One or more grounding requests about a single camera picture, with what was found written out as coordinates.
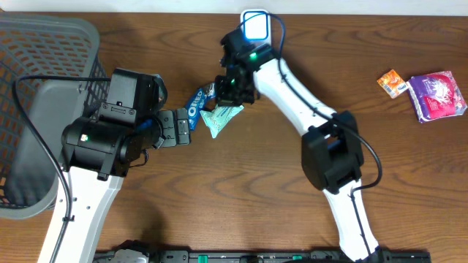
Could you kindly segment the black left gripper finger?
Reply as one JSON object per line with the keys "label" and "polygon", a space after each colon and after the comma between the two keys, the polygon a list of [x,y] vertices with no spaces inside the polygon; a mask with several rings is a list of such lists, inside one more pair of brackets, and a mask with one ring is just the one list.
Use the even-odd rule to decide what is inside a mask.
{"label": "black left gripper finger", "polygon": [[177,145],[175,113],[169,110],[159,111],[158,119],[162,123],[162,135],[165,138],[164,142],[162,143],[162,147],[175,147]]}
{"label": "black left gripper finger", "polygon": [[187,109],[179,108],[176,110],[177,120],[177,138],[179,145],[188,145],[191,142],[189,129],[189,116]]}

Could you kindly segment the blue Oreo cookie pack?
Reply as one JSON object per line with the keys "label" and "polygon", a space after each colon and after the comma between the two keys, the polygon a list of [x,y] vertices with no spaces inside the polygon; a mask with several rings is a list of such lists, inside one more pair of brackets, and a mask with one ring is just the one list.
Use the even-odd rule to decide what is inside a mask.
{"label": "blue Oreo cookie pack", "polygon": [[194,131],[200,119],[200,112],[205,109],[209,101],[216,97],[215,83],[209,83],[198,88],[187,102],[185,108],[188,114],[189,130]]}

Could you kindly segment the teal snack packet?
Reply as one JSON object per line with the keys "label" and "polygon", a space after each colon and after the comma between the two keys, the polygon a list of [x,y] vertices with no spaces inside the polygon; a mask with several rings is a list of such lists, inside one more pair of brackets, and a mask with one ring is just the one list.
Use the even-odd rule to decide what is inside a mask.
{"label": "teal snack packet", "polygon": [[205,125],[210,130],[211,136],[215,139],[221,130],[230,122],[230,120],[239,114],[244,109],[244,106],[229,107],[216,106],[212,111],[202,110],[200,115]]}

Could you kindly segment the orange small snack box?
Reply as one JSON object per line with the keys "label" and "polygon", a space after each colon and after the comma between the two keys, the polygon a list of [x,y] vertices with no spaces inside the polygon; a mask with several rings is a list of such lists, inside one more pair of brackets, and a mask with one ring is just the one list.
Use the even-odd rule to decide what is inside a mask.
{"label": "orange small snack box", "polygon": [[391,69],[380,77],[377,83],[392,99],[395,99],[409,88],[407,83],[394,69]]}

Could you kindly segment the red purple snack pack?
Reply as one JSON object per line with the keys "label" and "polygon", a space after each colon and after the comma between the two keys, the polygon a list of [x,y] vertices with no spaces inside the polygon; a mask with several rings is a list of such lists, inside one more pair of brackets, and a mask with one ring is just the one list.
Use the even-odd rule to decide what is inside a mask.
{"label": "red purple snack pack", "polygon": [[420,123],[463,115],[467,103],[451,71],[411,77],[408,92]]}

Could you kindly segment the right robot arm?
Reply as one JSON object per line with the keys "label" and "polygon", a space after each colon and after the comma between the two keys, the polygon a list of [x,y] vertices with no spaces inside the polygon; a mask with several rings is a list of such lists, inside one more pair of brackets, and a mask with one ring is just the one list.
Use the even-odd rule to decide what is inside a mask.
{"label": "right robot arm", "polygon": [[379,243],[363,205],[361,166],[366,142],[349,112],[338,114],[323,104],[290,71],[270,45],[223,46],[217,78],[222,104],[252,102],[259,91],[286,116],[301,136],[301,165],[310,183],[330,205],[339,231],[339,246],[354,262],[368,262]]}

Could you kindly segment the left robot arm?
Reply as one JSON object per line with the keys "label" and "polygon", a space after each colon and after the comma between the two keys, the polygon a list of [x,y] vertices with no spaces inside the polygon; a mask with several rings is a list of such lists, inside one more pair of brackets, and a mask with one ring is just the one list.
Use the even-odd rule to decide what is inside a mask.
{"label": "left robot arm", "polygon": [[106,216],[124,179],[109,175],[107,180],[100,180],[97,171],[82,167],[71,167],[64,179],[72,196],[67,229],[61,233],[67,204],[65,191],[59,186],[38,261],[92,262]]}

